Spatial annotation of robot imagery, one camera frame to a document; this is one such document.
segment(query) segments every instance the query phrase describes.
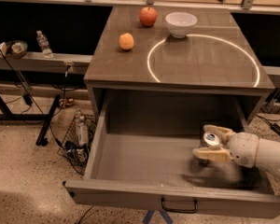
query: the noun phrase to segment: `power adapter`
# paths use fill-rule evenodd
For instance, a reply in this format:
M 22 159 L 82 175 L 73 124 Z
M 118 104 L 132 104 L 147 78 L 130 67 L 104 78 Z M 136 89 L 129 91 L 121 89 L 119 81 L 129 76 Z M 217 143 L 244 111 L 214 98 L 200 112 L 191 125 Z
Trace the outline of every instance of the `power adapter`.
M 31 106 L 32 100 L 31 100 L 31 98 L 30 98 L 30 96 L 29 96 L 28 93 L 25 93 L 25 94 L 22 96 L 22 98 L 24 99 L 25 103 L 26 103 L 28 106 Z
M 280 136 L 280 126 L 276 123 L 273 123 L 270 125 L 271 130 L 273 130 L 275 133 L 277 133 Z

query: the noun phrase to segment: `red apple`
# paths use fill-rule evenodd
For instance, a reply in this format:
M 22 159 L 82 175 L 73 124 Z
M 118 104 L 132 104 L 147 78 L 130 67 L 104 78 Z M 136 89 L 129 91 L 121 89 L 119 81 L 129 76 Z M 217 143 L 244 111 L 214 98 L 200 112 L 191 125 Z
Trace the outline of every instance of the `red apple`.
M 139 13 L 139 20 L 142 25 L 152 26 L 158 17 L 157 10 L 153 7 L 142 7 Z

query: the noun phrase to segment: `black metal stand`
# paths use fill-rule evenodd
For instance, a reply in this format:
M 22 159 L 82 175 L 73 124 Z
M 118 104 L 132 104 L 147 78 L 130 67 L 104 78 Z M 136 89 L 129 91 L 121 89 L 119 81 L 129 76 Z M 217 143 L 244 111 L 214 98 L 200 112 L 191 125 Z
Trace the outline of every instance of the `black metal stand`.
M 13 114 L 0 97 L 0 110 L 2 112 L 2 114 L 0 114 L 0 120 L 44 120 L 44 124 L 37 138 L 36 145 L 46 146 L 48 141 L 47 138 L 45 138 L 45 135 L 53 118 L 55 109 L 59 105 L 59 100 L 60 95 L 56 95 L 48 114 Z

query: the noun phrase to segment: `white bowl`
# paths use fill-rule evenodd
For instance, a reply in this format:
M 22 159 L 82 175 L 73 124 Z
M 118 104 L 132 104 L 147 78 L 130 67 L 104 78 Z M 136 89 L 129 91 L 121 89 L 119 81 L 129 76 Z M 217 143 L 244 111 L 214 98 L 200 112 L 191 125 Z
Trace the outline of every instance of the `white bowl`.
M 191 32 L 197 18 L 187 12 L 173 12 L 166 16 L 166 23 L 172 36 L 183 38 Z

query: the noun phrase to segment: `drawer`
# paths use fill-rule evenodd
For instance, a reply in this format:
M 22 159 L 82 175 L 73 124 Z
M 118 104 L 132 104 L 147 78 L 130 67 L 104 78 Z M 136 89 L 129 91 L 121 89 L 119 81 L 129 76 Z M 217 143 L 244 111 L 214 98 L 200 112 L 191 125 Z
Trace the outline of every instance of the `drawer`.
M 266 174 L 233 162 L 201 166 L 192 156 L 204 124 L 247 129 L 236 96 L 110 90 L 84 178 L 64 186 L 78 204 L 279 216 Z

